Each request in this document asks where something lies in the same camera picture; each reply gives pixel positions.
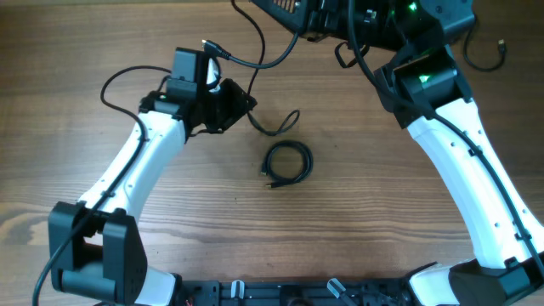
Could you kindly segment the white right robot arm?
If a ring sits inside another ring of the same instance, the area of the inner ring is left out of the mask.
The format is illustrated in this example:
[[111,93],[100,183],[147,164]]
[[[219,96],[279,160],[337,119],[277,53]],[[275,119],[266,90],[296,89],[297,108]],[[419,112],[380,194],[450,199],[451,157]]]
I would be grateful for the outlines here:
[[474,257],[409,279],[422,305],[509,305],[543,286],[543,228],[488,140],[450,45],[474,24],[469,1],[272,1],[258,6],[287,30],[343,39],[393,58],[365,75],[383,108],[422,147],[467,226]]

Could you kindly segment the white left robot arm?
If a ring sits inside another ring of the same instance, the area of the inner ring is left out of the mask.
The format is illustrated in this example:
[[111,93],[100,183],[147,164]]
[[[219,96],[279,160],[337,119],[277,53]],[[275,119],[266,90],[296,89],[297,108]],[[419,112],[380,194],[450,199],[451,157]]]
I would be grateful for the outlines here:
[[173,67],[144,97],[127,142],[76,203],[48,216],[50,259],[38,279],[58,292],[110,305],[181,305],[180,275],[149,266],[138,221],[164,167],[199,133],[221,134],[256,102],[222,77],[217,56],[177,48]]

